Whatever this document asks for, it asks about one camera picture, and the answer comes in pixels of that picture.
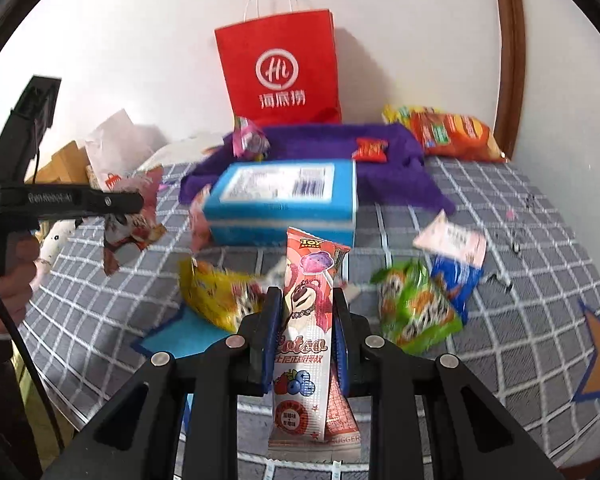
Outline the person's left hand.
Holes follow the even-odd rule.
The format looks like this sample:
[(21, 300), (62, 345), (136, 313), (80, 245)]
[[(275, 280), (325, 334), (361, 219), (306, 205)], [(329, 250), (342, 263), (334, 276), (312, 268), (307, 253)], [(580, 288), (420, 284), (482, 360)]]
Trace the person's left hand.
[(15, 266), (0, 278), (0, 297), (15, 326), (26, 317), (27, 304), (32, 297), (31, 282), (36, 275), (35, 260), (40, 244), (33, 235), (23, 237), (16, 245)]

